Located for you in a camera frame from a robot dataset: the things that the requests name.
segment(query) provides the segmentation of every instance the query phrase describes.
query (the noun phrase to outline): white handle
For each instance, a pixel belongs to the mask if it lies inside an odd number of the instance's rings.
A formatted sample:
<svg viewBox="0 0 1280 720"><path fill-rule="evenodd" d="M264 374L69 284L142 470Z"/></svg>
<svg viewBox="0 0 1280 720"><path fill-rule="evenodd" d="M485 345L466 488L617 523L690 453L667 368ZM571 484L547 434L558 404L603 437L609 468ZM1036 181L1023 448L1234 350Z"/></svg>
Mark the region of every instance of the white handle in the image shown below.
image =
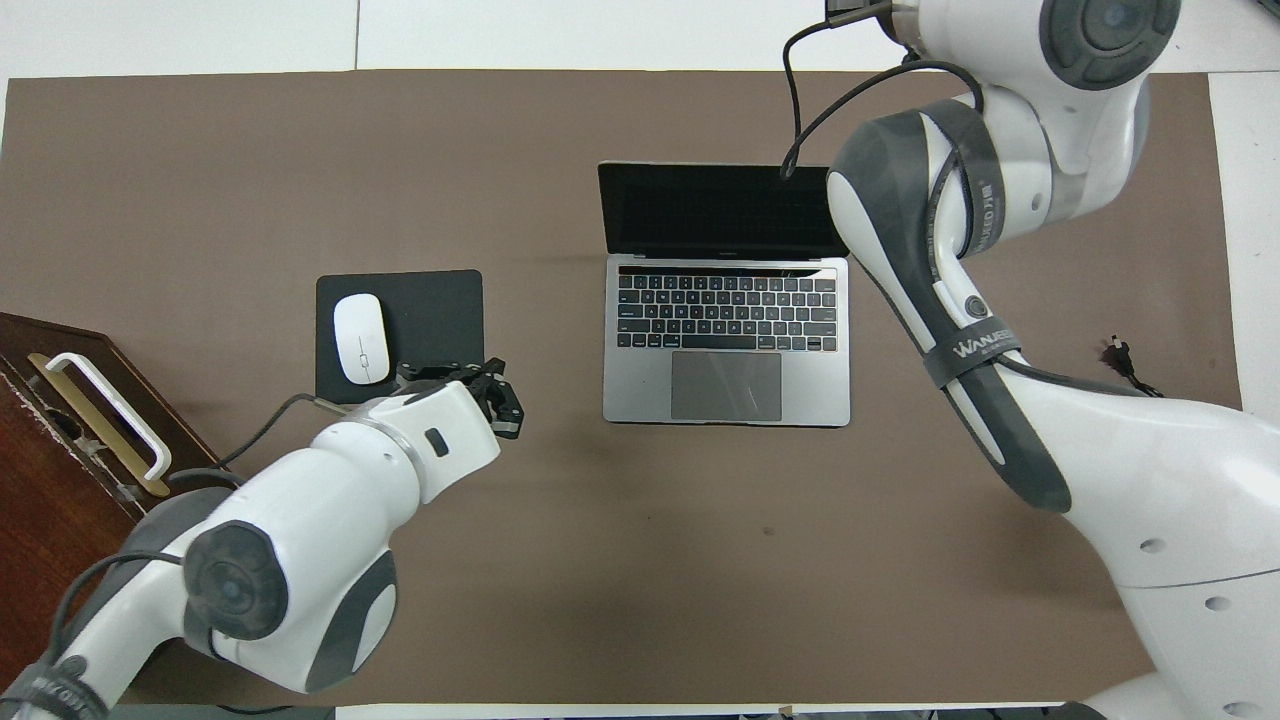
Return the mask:
<svg viewBox="0 0 1280 720"><path fill-rule="evenodd" d="M124 421L133 428L133 432L142 437L142 442L147 443L147 447L155 452L156 461L151 464L151 469L146 471L143 478L148 482L159 478L165 470L169 469L169 464L173 461L169 446L166 446L160 439L160 436L151 429L151 425L148 425L147 421L138 415L137 410L134 410L133 406L129 405L129 402L124 400L124 397L122 397L114 387L111 387L111 383L102 377L102 373L93 366L93 363L91 363L88 357L77 355L76 352L63 352L50 360L45 365L45 369L51 373L60 373L68 363L76 365L82 373L84 373L84 377L88 378L90 382L93 383L93 387L102 393L102 397L111 404L111 407L115 407L120 416L124 418Z"/></svg>

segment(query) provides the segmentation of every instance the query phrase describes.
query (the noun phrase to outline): mouse pad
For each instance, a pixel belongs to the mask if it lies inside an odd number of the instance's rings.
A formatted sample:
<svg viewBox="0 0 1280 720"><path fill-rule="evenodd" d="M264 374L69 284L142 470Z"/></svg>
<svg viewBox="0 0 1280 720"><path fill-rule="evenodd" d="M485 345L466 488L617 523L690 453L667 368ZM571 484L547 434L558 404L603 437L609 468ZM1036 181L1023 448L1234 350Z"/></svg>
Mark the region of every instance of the mouse pad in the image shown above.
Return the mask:
<svg viewBox="0 0 1280 720"><path fill-rule="evenodd" d="M333 309L369 292L383 305L392 374L360 386L338 361ZM353 404L396 391L396 366L484 363L484 288L477 270L324 275L316 281L316 395Z"/></svg>

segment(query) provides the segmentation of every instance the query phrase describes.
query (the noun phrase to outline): laptop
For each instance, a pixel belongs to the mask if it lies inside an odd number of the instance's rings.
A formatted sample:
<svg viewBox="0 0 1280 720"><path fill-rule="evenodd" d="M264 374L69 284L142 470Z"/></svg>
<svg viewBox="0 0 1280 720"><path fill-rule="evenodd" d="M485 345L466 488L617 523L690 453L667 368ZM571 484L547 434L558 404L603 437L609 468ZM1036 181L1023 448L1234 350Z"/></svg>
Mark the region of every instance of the laptop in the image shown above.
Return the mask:
<svg viewBox="0 0 1280 720"><path fill-rule="evenodd" d="M827 169L602 163L604 418L850 420L849 250Z"/></svg>

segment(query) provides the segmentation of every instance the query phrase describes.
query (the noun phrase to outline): laptop screen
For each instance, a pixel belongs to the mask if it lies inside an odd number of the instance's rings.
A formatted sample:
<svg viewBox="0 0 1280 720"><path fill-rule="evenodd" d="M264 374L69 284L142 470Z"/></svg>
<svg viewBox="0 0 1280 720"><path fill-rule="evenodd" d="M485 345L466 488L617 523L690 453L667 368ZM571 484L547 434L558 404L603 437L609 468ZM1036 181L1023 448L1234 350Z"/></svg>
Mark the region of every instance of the laptop screen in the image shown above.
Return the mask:
<svg viewBox="0 0 1280 720"><path fill-rule="evenodd" d="M827 168L600 163L609 252L806 260L849 249L827 211Z"/></svg>

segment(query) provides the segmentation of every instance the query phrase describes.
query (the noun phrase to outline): white mouse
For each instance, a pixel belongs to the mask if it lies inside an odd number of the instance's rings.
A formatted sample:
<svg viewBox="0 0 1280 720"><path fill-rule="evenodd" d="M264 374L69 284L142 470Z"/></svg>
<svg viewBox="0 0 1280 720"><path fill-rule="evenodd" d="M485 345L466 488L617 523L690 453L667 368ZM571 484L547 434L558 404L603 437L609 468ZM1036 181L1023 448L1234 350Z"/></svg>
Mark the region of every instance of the white mouse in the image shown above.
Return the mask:
<svg viewBox="0 0 1280 720"><path fill-rule="evenodd" d="M333 337L342 374L357 386L371 386L392 372L383 304L367 292L348 295L333 307Z"/></svg>

